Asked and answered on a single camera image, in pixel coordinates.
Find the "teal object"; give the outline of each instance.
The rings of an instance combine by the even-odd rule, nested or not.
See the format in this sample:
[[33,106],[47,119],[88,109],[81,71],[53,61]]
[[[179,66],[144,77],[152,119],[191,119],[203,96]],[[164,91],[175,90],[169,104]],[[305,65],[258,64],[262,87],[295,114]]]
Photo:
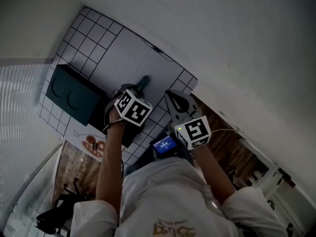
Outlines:
[[57,65],[46,96],[83,125],[87,125],[104,91],[67,65]]

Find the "person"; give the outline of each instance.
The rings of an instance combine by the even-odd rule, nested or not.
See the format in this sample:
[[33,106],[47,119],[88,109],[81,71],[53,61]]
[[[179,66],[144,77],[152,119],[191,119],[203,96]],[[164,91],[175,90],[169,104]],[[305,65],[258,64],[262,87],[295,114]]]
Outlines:
[[[110,122],[119,118],[113,108]],[[122,182],[124,127],[108,129],[96,200],[75,204],[72,237],[287,236],[260,189],[235,191],[206,146],[194,150],[204,178],[187,160],[169,157]]]

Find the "food illustration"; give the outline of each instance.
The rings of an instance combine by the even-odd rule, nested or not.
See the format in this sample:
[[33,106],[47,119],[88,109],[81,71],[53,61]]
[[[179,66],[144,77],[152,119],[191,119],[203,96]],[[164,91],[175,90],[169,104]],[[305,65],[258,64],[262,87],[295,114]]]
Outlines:
[[79,138],[83,148],[89,154],[93,155],[96,159],[102,159],[105,150],[105,140],[103,138],[91,134],[79,135],[76,130],[74,130],[74,136]]

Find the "grid pattern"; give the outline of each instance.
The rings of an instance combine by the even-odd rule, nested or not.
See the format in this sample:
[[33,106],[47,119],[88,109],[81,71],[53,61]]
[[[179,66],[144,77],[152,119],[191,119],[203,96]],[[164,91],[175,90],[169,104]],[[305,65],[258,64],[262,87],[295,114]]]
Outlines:
[[[67,64],[81,76],[90,80],[102,57],[111,48],[112,43],[123,29],[122,25],[112,19],[90,8],[84,8],[66,33],[47,74],[38,110],[40,117],[62,136],[65,135],[70,116],[45,95],[56,65]],[[174,62],[146,40],[142,39],[142,41],[168,62]],[[170,89],[190,94],[196,84],[197,79],[182,68]],[[128,148],[122,147],[123,162],[127,165],[134,164],[149,147],[149,142],[162,131],[170,120],[165,99],[162,97],[146,120],[144,130],[134,138],[134,142]]]

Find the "white cube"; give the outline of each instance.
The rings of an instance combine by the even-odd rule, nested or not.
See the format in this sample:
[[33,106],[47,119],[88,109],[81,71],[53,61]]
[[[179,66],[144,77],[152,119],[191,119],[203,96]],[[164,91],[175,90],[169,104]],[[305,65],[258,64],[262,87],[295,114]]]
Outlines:
[[114,106],[121,118],[137,126],[141,126],[153,111],[153,107],[150,103],[129,89],[124,92],[120,99],[115,101]]
[[189,150],[207,144],[211,138],[206,116],[195,118],[174,127],[177,138]]

